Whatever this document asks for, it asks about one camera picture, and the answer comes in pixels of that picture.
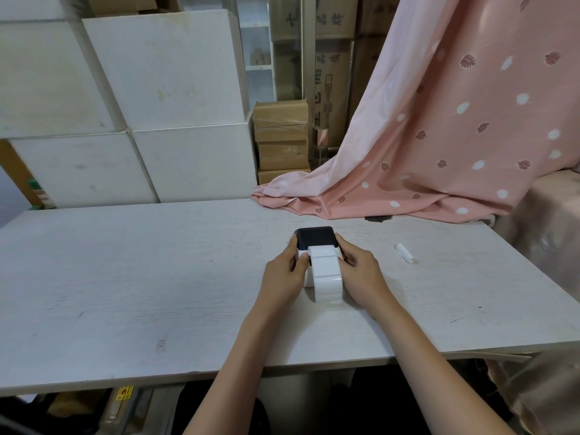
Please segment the white shelf unit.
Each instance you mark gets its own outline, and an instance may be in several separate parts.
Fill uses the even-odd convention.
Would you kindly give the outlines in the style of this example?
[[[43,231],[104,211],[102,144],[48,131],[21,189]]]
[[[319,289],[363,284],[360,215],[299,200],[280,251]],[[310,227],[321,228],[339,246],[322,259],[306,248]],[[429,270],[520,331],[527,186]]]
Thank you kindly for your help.
[[[250,108],[277,100],[270,0],[236,0]]]

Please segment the beige cloth cover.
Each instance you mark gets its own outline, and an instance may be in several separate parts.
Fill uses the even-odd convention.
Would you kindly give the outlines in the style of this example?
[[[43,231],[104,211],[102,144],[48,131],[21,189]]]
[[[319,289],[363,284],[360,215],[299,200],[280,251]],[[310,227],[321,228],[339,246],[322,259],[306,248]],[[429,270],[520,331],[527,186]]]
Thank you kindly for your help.
[[[580,304],[580,164],[536,179],[494,231]],[[486,363],[523,429],[580,435],[580,343],[525,362]]]

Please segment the person's left forearm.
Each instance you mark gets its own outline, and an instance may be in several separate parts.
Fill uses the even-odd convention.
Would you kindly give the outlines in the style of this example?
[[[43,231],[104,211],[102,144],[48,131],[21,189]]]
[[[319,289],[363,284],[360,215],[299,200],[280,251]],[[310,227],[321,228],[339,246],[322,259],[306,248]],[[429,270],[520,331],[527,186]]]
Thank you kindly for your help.
[[[287,303],[257,301],[183,435],[249,435],[265,361]]]

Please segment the tall printed cardboard box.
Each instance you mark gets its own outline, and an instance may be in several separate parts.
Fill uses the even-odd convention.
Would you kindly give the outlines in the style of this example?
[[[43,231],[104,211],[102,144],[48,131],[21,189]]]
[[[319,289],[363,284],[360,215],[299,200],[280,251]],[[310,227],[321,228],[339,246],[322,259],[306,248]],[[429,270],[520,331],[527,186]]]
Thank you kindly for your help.
[[[328,131],[328,147],[338,149],[346,132],[352,41],[316,42],[314,127]]]

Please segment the wooden board with green label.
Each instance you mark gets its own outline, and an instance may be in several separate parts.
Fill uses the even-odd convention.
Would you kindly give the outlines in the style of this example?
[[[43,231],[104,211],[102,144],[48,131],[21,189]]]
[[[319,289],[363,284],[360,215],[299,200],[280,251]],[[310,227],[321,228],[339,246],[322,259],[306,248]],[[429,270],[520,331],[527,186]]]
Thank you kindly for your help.
[[[0,167],[34,209],[55,209],[56,205],[42,188],[11,143],[0,139]]]

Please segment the large white box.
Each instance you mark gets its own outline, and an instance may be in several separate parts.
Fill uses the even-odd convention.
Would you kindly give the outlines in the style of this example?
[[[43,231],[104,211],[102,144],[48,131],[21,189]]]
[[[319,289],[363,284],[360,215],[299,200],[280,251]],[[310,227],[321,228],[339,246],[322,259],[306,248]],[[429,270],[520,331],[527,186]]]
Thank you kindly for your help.
[[[251,117],[132,136],[161,203],[248,198],[257,187]]]
[[[60,21],[90,14],[88,0],[0,0],[0,23]]]
[[[84,19],[127,126],[239,124],[250,113],[237,17],[226,9]]]
[[[81,20],[0,22],[0,138],[126,128]]]
[[[9,142],[59,209],[159,202],[128,131]]]

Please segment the taped brown cardboard box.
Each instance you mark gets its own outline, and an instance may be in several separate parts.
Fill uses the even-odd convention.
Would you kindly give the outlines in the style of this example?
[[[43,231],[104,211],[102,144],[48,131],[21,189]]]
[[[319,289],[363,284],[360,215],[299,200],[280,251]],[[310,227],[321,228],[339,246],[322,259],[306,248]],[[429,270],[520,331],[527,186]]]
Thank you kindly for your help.
[[[257,102],[252,118],[257,143],[308,140],[306,100]]]

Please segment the white label strip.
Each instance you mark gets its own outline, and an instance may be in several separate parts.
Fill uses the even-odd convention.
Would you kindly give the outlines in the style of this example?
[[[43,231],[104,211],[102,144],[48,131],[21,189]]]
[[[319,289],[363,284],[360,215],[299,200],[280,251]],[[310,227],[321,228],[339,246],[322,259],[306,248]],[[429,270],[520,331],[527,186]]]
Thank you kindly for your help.
[[[312,283],[316,303],[343,303],[343,278],[337,248],[333,245],[310,246]]]

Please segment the person's right hand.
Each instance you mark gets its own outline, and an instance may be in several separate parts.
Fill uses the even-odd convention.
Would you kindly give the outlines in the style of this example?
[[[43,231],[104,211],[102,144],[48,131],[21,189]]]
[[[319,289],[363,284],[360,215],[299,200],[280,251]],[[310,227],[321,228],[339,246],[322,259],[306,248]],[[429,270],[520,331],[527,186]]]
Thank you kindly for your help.
[[[379,263],[372,252],[346,241],[338,233],[335,236],[344,253],[358,255],[356,267],[339,261],[344,287],[358,305],[376,318],[385,306],[395,300]]]

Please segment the clear plastic stand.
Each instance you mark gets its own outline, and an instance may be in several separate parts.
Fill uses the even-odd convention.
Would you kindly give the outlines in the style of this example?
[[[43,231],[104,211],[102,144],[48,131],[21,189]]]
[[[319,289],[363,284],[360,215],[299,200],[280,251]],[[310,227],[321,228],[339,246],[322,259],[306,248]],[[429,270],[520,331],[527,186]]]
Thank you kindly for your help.
[[[325,164],[328,160],[328,142],[329,142],[329,133],[328,129],[317,129],[316,130],[316,165],[318,167]]]

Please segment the black and white label printer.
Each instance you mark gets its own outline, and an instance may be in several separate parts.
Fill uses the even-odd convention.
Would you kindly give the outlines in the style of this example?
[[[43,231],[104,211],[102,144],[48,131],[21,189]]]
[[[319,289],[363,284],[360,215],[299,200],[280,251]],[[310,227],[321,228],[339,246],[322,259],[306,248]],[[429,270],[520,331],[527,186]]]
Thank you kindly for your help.
[[[309,247],[330,245],[335,248],[338,257],[341,259],[346,258],[344,251],[337,242],[335,232],[330,226],[298,228],[295,230],[294,234],[297,239],[295,261],[297,261],[303,253],[308,252]]]

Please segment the person's left hand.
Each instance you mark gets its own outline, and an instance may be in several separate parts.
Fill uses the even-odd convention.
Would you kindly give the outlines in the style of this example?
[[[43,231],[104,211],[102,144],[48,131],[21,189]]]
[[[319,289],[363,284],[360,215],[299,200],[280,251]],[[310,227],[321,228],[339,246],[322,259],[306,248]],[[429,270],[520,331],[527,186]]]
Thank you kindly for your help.
[[[256,307],[264,314],[283,314],[303,289],[306,274],[294,274],[297,239],[292,234],[286,248],[265,266]]]

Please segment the pink leaf-print curtain cloth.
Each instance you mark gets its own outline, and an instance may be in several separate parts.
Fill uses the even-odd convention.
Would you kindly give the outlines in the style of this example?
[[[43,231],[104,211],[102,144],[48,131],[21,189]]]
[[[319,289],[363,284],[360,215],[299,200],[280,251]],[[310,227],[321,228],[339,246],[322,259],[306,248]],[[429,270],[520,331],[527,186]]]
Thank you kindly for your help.
[[[337,154],[260,185],[324,219],[508,214],[580,163],[580,0],[400,0]]]

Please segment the person's right forearm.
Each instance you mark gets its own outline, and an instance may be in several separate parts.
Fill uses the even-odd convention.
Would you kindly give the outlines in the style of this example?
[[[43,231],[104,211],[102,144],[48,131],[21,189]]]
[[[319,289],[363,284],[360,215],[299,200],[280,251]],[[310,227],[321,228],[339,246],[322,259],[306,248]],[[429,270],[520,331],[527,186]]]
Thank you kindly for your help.
[[[393,297],[368,313],[386,336],[432,435],[516,435]]]

